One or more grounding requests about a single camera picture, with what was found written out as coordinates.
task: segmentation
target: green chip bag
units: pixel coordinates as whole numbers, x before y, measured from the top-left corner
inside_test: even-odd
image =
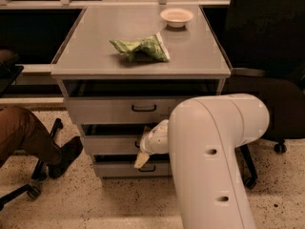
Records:
[[[158,61],[170,60],[170,55],[164,46],[160,33],[135,42],[122,40],[110,40],[110,42],[120,53],[127,55],[131,62],[135,60],[137,53],[145,53]]]

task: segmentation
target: gray tabletop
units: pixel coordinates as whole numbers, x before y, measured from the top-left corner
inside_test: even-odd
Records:
[[[55,78],[218,78],[230,70],[209,26],[197,5],[181,5],[191,10],[193,20],[184,30],[172,30],[160,12],[173,5],[107,5],[88,7],[75,28],[58,62]],[[169,51],[169,62],[129,62],[109,42],[136,41],[160,32]]]

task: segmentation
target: white bowl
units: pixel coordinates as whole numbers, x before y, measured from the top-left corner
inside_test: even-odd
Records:
[[[184,27],[188,21],[193,19],[193,13],[191,11],[180,8],[163,10],[160,15],[170,27],[174,28]]]

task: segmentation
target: speckled floor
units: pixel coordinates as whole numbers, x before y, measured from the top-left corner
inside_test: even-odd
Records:
[[[78,131],[66,111],[34,111],[50,129],[60,117],[62,145]],[[259,180],[248,198],[258,229],[305,228],[305,139],[287,140],[288,152],[277,155],[273,143],[251,145]],[[36,158],[12,156],[0,170],[0,197],[31,182]],[[0,228],[182,228],[171,177],[100,180],[83,153],[63,177],[36,183],[41,196],[26,194],[0,212]]]

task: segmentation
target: drawer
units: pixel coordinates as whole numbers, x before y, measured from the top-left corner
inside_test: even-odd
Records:
[[[160,122],[184,99],[67,99],[74,124]]]
[[[133,137],[85,137],[82,139],[87,155],[136,155],[141,135]]]
[[[93,169],[97,177],[167,177],[172,176],[167,155],[153,155],[141,168],[133,167],[136,156],[96,156]]]

